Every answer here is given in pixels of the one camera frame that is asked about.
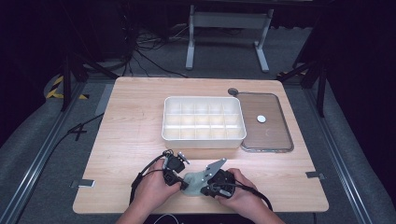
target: black cable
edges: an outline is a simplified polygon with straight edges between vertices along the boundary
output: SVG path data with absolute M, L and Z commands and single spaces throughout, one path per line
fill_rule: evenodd
M 103 114 L 100 114 L 100 115 L 98 115 L 98 116 L 96 116 L 96 117 L 94 117 L 93 119 L 89 119 L 89 120 L 87 120 L 87 121 L 85 121 L 85 122 L 83 122 L 83 123 L 80 123 L 80 124 L 76 125 L 75 127 L 73 127 L 72 129 L 70 129 L 69 131 L 67 131 L 67 133 L 66 133 L 66 134 L 55 144 L 55 146 L 53 146 L 53 148 L 50 150 L 50 153 L 49 153 L 48 157 L 44 160 L 43 168 L 42 168 L 42 170 L 40 171 L 40 173 L 38 174 L 37 179 L 39 179 L 40 176 L 43 174 L 44 168 L 47 166 L 47 164 L 48 164 L 48 162 L 49 162 L 49 160 L 50 160 L 50 157 L 52 156 L 53 152 L 55 151 L 55 148 L 61 144 L 61 142 L 66 138 L 67 135 L 69 135 L 70 133 L 72 133 L 73 131 L 75 131 L 76 129 L 78 129 L 79 127 L 83 126 L 84 124 L 87 124 L 87 123 L 89 123 L 89 122 L 91 122 L 91 121 L 93 121 L 93 120 L 95 120 L 95 119 L 98 119 L 99 117 L 101 117 L 101 116 L 103 116 L 103 115 L 104 115 L 104 113 L 103 113 Z
M 114 64 L 114 65 L 110 65 L 110 66 L 107 66 L 107 67 L 104 67 L 106 70 L 108 70 L 108 71 L 114 71 L 114 70 L 117 70 L 117 69 L 119 69 L 119 68 L 122 68 L 124 65 L 126 65 L 129 61 L 131 61 L 131 58 L 132 58 L 132 56 L 131 55 L 127 55 L 127 56 L 122 56 L 121 57 L 121 62 L 120 63 L 117 63 L 117 64 Z M 84 67 L 84 69 L 87 71 L 87 72 L 90 72 L 90 73 L 101 73 L 101 71 L 99 71 L 98 69 L 96 69 L 96 68 L 92 68 L 92 67 Z
M 152 170 L 150 172 L 147 172 L 145 175 L 143 175 L 143 177 L 145 177 L 146 175 L 149 175 L 151 173 L 157 172 L 157 171 L 163 171 L 163 170 Z
M 152 34 L 152 33 L 141 33 L 139 35 L 139 37 L 136 39 L 136 45 L 137 48 L 140 50 L 153 50 L 153 49 L 160 49 L 165 45 L 168 44 L 172 44 L 175 43 L 181 39 L 183 39 L 183 33 L 185 33 L 186 31 L 188 31 L 187 29 L 188 27 L 184 28 L 183 30 L 181 30 L 179 33 L 177 33 L 175 36 L 170 36 L 169 39 L 175 38 L 176 40 L 173 41 L 164 41 L 162 38 Z M 146 44 L 146 43 L 152 43 L 152 46 L 150 47 L 143 47 L 139 44 Z
M 215 186 L 215 185 L 218 185 L 218 186 L 233 186 L 233 187 L 236 187 L 236 188 L 240 188 L 240 189 L 244 189 L 244 190 L 246 190 L 246 191 L 249 191 L 250 193 L 256 195 L 257 197 L 263 199 L 263 200 L 267 203 L 268 208 L 269 208 L 271 211 L 274 211 L 274 210 L 273 210 L 273 207 L 272 207 L 272 205 L 271 205 L 271 202 L 268 200 L 267 197 L 265 197 L 265 195 L 263 195 L 261 192 L 259 192 L 258 190 L 254 189 L 254 188 L 252 188 L 252 187 L 249 187 L 249 186 L 246 186 L 246 185 L 242 184 L 240 181 L 238 181 L 238 180 L 236 180 L 236 179 L 235 179 L 235 181 L 238 182 L 240 185 L 231 184 L 231 183 L 221 183 L 221 184 L 220 184 L 220 183 L 215 183 L 215 184 L 213 184 L 213 185 L 214 185 L 214 186 Z
M 147 171 L 147 169 L 154 164 L 157 160 L 159 160 L 161 157 L 167 157 L 170 153 L 173 154 L 173 150 L 172 149 L 167 149 L 163 152 L 163 154 L 161 154 L 160 156 L 158 156 L 157 158 L 155 158 L 151 163 L 149 163 L 139 174 L 137 174 L 136 179 L 134 180 L 134 182 L 132 183 L 132 190 L 131 190 L 131 196 L 129 198 L 129 204 L 131 204 L 134 201 L 134 193 L 136 192 L 137 186 L 140 184 L 140 182 L 142 182 L 142 179 L 144 176 L 144 173 Z
M 172 71 L 169 71 L 169 70 L 166 70 L 166 69 L 162 68 L 161 66 L 156 64 L 154 61 L 152 61 L 150 58 L 148 58 L 146 55 L 142 54 L 138 49 L 136 49 L 136 52 L 138 54 L 140 54 L 140 56 L 142 56 L 143 58 L 145 58 L 145 59 L 149 60 L 151 63 L 155 64 L 157 67 L 161 68 L 164 72 L 171 73 L 171 74 L 176 74 L 176 75 L 179 75 L 181 77 L 187 77 L 187 76 L 185 76 L 183 74 L 180 74 L 180 73 L 177 73 L 177 72 L 172 72 Z
M 143 71 L 145 71 L 146 76 L 150 77 L 148 71 L 147 71 L 144 67 L 142 67 L 142 65 L 140 64 L 140 62 L 139 62 L 134 56 L 132 56 L 132 57 L 133 57 L 134 60 L 137 62 L 137 64 L 139 65 L 139 67 L 140 67 L 141 69 L 143 69 Z
M 131 67 L 131 61 L 128 62 L 129 65 L 129 72 L 131 73 L 131 77 L 134 75 L 134 72 L 132 71 L 132 67 Z
M 99 120 L 98 129 L 99 129 L 100 125 L 102 124 L 102 120 L 103 120 L 103 118 L 101 118 L 101 119 Z
M 125 66 L 124 66 L 124 70 L 122 71 L 122 75 L 121 75 L 122 77 L 125 76 L 125 71 L 126 71 L 126 67 L 127 67 L 127 66 L 128 66 L 128 63 L 126 63 Z
M 312 213 L 314 215 L 314 224 L 317 224 L 317 214 L 316 213 Z

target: wire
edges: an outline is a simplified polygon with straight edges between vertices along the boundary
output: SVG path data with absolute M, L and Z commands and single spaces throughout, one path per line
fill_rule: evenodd
M 128 62 L 128 65 L 129 65 L 129 72 L 131 73 L 131 77 L 132 77 L 134 75 L 134 72 L 132 71 L 131 60 Z
M 172 214 L 163 214 L 163 215 L 160 216 L 157 220 L 155 220 L 154 224 L 157 224 L 157 222 L 158 222 L 161 218 L 166 217 L 166 216 L 172 217 L 172 218 L 175 220 L 175 222 L 178 224 L 177 218 L 176 218 L 174 215 L 172 215 Z
M 260 193 L 258 190 L 254 189 L 254 188 L 252 188 L 252 187 L 249 187 L 249 186 L 246 186 L 246 185 L 242 184 L 240 181 L 238 181 L 238 180 L 236 180 L 236 179 L 235 179 L 235 181 L 238 182 L 240 185 L 231 184 L 231 183 L 221 183 L 221 184 L 219 184 L 219 183 L 214 183 L 213 186 L 214 186 L 214 187 L 215 187 L 215 186 L 233 186 L 233 187 L 236 187 L 236 188 L 240 188 L 240 189 L 244 189 L 244 190 L 246 190 L 246 191 L 249 191 L 250 193 L 256 195 L 257 197 L 263 199 L 263 200 L 267 203 L 268 208 L 269 208 L 271 211 L 274 211 L 274 210 L 273 210 L 273 207 L 272 207 L 272 205 L 271 205 L 271 202 L 268 200 L 267 197 L 265 197 L 265 195 L 263 195 L 263 194 Z
M 142 65 L 140 64 L 140 62 L 139 62 L 134 56 L 132 56 L 132 57 L 133 57 L 134 60 L 137 62 L 137 64 L 139 65 L 139 67 L 140 67 L 141 69 L 143 69 L 143 71 L 145 71 L 146 76 L 150 77 L 148 71 L 142 67 Z
M 312 215 L 314 215 L 314 224 L 317 224 L 317 214 L 316 213 L 312 213 Z
M 134 200 L 134 193 L 136 192 L 137 186 L 140 184 L 140 182 L 142 181 L 143 177 L 145 177 L 143 174 L 147 171 L 147 169 L 154 164 L 157 160 L 159 160 L 161 157 L 168 157 L 170 154 L 173 155 L 173 150 L 172 149 L 167 149 L 165 151 L 163 151 L 163 154 L 161 154 L 160 156 L 158 156 L 157 158 L 155 158 L 154 160 L 152 160 L 151 163 L 149 163 L 139 174 L 137 174 L 136 179 L 134 180 L 134 182 L 132 183 L 132 190 L 131 190 L 131 196 L 129 198 L 129 204 L 132 203 L 132 201 Z
M 167 73 L 170 73 L 170 74 L 176 74 L 176 75 L 179 75 L 179 76 L 181 76 L 181 77 L 188 77 L 188 76 L 186 76 L 186 75 L 183 75 L 183 74 L 180 74 L 180 73 L 177 73 L 177 72 L 172 72 L 172 71 L 169 71 L 169 70 L 166 70 L 166 69 L 162 68 L 161 66 L 159 66 L 158 64 L 156 64 L 154 61 L 152 61 L 150 58 L 148 58 L 146 55 L 142 54 L 138 49 L 136 49 L 136 52 L 137 52 L 138 54 L 140 54 L 140 56 L 142 56 L 143 58 L 149 60 L 151 63 L 153 63 L 154 65 L 156 65 L 156 66 L 159 67 L 160 69 L 162 69 L 164 72 L 167 72 Z
M 126 65 L 129 61 L 131 61 L 131 58 L 132 58 L 132 56 L 131 56 L 131 54 L 130 55 L 127 55 L 127 56 L 122 56 L 121 57 L 121 59 L 120 59 L 120 63 L 116 63 L 116 64 L 114 64 L 114 65 L 110 65 L 110 66 L 107 66 L 107 67 L 104 67 L 106 70 L 108 70 L 108 71 L 114 71 L 114 70 L 117 70 L 117 69 L 119 69 L 119 68 L 122 68 L 124 65 Z M 91 68 L 91 67 L 84 67 L 84 69 L 87 71 L 87 72 L 90 72 L 90 73 L 100 73 L 100 71 L 98 71 L 98 70 L 96 70 L 96 69 L 94 69 L 94 68 Z
M 174 36 L 172 36 L 171 38 L 177 38 L 178 35 L 181 35 L 183 32 L 185 32 L 187 29 L 189 29 L 190 26 L 186 26 L 184 27 L 181 31 L 179 31 L 177 34 L 175 34 Z
M 87 123 L 89 123 L 89 122 L 91 122 L 91 121 L 93 121 L 93 120 L 95 120 L 95 119 L 98 119 L 98 118 L 102 117 L 104 114 L 105 114 L 105 113 L 102 113 L 102 114 L 100 114 L 100 115 L 94 117 L 93 119 L 89 119 L 89 120 L 87 120 L 87 121 L 85 121 L 85 122 L 83 122 L 83 123 L 80 123 L 80 124 L 76 125 L 75 127 L 69 129 L 69 131 L 67 131 L 67 134 L 66 134 L 65 136 L 67 136 L 68 134 L 72 133 L 72 132 L 75 131 L 77 128 L 79 128 L 79 127 L 81 127 L 81 126 L 84 126 L 85 124 L 87 124 Z
M 152 170 L 150 172 L 147 172 L 145 175 L 143 175 L 143 177 L 145 177 L 146 175 L 149 175 L 151 173 L 157 172 L 157 171 L 163 171 L 163 170 Z
M 125 76 L 125 71 L 126 71 L 126 67 L 127 67 L 127 66 L 128 66 L 128 63 L 126 63 L 125 66 L 124 66 L 124 70 L 123 70 L 122 75 L 121 75 L 122 77 Z
M 149 42 L 152 42 L 152 45 L 150 47 L 143 47 L 139 45 L 139 44 L 146 44 Z M 165 44 L 166 43 L 161 38 L 154 35 L 153 33 L 142 33 L 136 39 L 136 47 L 141 50 L 160 49 Z
M 98 129 L 99 129 L 100 125 L 102 124 L 102 120 L 103 120 L 103 118 L 101 118 L 101 119 L 99 120 L 99 122 L 98 122 Z

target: metal stand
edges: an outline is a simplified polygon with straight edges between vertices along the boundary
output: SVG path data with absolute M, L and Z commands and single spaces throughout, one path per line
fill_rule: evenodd
M 65 111 L 72 101 L 72 84 L 71 84 L 71 73 L 76 78 L 77 82 L 85 82 L 88 79 L 88 74 L 85 71 L 83 64 L 87 64 L 97 71 L 105 74 L 106 76 L 116 79 L 116 74 L 106 70 L 98 63 L 94 63 L 82 55 L 75 52 L 68 52 L 64 55 L 63 61 L 63 76 L 64 76 L 64 104 L 62 105 L 61 111 Z
M 261 29 L 262 36 L 254 42 L 257 57 L 264 73 L 269 72 L 268 63 L 265 60 L 262 46 L 271 23 L 274 10 L 268 10 L 267 14 L 243 14 L 222 12 L 195 12 L 194 6 L 190 7 L 190 40 L 187 50 L 186 69 L 191 70 L 194 60 L 194 28 L 195 27 L 224 27 L 242 29 Z
M 318 80 L 318 97 L 317 97 L 317 109 L 322 118 L 324 118 L 323 113 L 323 102 L 324 102 L 324 92 L 326 87 L 326 64 L 322 61 L 313 61 L 310 63 L 305 63 L 290 72 L 283 74 L 282 77 L 277 77 L 276 80 L 284 82 L 287 79 L 294 77 L 303 71 L 307 70 L 304 78 L 301 80 L 300 84 L 305 89 L 311 89 L 315 81 Z

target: hand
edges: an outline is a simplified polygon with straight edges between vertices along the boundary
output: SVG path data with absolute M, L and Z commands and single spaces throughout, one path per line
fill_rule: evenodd
M 168 186 L 163 180 L 163 160 L 152 164 L 137 186 L 134 200 L 118 223 L 143 223 L 149 214 L 180 190 L 180 183 Z
M 240 183 L 257 189 L 257 187 L 248 180 L 241 171 L 231 168 L 228 170 L 233 174 L 235 179 Z M 284 223 L 275 213 L 273 213 L 262 201 L 261 198 L 252 194 L 249 191 L 236 188 L 233 197 L 226 199 L 221 196 L 216 196 L 220 204 L 232 208 L 236 213 L 242 217 L 246 217 L 256 224 L 258 223 Z

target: gray carpet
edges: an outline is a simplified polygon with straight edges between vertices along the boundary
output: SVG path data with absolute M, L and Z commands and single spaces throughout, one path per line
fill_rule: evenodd
M 309 29 L 270 30 L 264 45 L 270 67 L 268 74 L 261 71 L 252 47 L 252 40 L 256 36 L 254 32 L 245 31 L 238 35 L 225 34 L 217 30 L 200 32 L 196 37 L 195 62 L 191 71 L 186 71 L 184 68 L 187 53 L 185 39 L 166 44 L 160 49 L 141 50 L 141 52 L 163 68 L 188 77 L 274 79 L 277 73 L 291 70 L 291 65 L 309 33 Z M 137 53 L 134 57 L 135 59 L 132 59 L 130 63 L 131 69 L 127 66 L 125 76 L 140 77 L 148 74 L 153 77 L 178 77 L 178 75 L 164 72 Z M 122 75 L 123 70 L 124 68 L 118 69 L 115 73 Z M 326 137 L 322 134 L 315 119 L 316 111 L 311 109 L 310 101 L 306 97 L 307 90 L 302 90 L 295 85 L 296 81 L 298 81 L 297 77 L 288 80 L 284 85 L 285 90 L 313 163 L 317 171 L 326 177 L 321 180 L 321 183 L 330 209 L 316 214 L 318 223 L 359 223 L 346 194 L 342 178 L 332 161 Z M 105 109 L 113 83 L 114 80 L 104 75 L 91 74 L 83 90 L 83 93 L 89 94 L 90 98 L 76 101 L 60 131 L 58 140 L 72 127 L 94 118 Z M 308 91 L 316 92 L 316 87 Z M 1 148 L 0 211 L 2 213 L 6 210 L 24 173 L 49 134 L 61 106 L 62 99 L 48 99 Z M 390 198 L 362 154 L 329 86 L 326 90 L 324 112 L 325 121 L 353 176 L 372 222 L 396 223 L 396 215 Z M 69 186 L 73 180 L 81 179 L 99 126 L 100 119 L 96 119 L 84 126 L 87 132 L 83 133 L 78 141 L 76 141 L 77 135 L 72 133 L 55 148 L 19 223 L 114 223 L 117 220 L 120 214 L 78 215 L 72 209 L 77 189 Z M 314 216 L 310 213 L 279 213 L 279 215 L 287 223 L 314 222 Z M 157 218 L 158 216 L 152 216 L 147 223 L 154 223 Z M 197 216 L 193 215 L 177 216 L 179 223 L 186 224 L 248 223 L 237 215 L 200 216 L 199 222 L 196 218 Z M 175 223 L 175 221 L 172 222 L 172 219 L 167 217 L 158 223 Z

